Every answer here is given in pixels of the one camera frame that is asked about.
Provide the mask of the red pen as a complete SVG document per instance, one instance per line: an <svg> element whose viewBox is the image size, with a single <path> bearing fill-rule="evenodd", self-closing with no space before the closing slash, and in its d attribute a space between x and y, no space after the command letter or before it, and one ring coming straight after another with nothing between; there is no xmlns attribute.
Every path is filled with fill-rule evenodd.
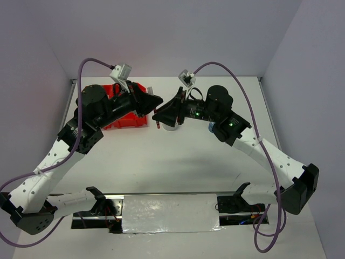
<svg viewBox="0 0 345 259"><path fill-rule="evenodd" d="M157 109L155 108L155 109L154 109L154 115L156 115L156 113L157 113ZM157 129L160 129L160 128L161 128L161 127L160 127L160 122L157 121L157 120L155 120L155 122L156 122Z"/></svg>

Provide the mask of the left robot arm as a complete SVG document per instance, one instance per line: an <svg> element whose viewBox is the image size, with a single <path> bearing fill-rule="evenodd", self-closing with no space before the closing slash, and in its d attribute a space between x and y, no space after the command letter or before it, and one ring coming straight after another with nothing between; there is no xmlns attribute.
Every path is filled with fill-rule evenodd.
<svg viewBox="0 0 345 259"><path fill-rule="evenodd" d="M89 85L81 90L74 116L58 133L51 150L27 178L8 195L1 195L1 208L22 231L36 235L53 220L89 211L104 212L107 200L95 187L80 192L53 195L52 191L67 172L103 138L102 129L112 122L135 113L144 117L163 99L127 82L128 92L108 98L101 85Z"/></svg>

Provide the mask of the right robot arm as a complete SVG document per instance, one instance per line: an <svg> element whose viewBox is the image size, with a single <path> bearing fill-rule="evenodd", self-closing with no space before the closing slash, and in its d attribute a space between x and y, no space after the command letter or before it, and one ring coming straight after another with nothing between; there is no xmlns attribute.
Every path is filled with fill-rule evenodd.
<svg viewBox="0 0 345 259"><path fill-rule="evenodd" d="M182 125L186 118L209 121L212 132L223 143L243 152L273 174L272 184L242 184L234 193L235 207L247 211L257 203L280 204L290 214L298 215L314 194L319 169L292 159L259 136L254 127L232 110L233 98L220 85L208 89L205 100L186 98L179 88L176 95L153 115L153 120L170 127Z"/></svg>

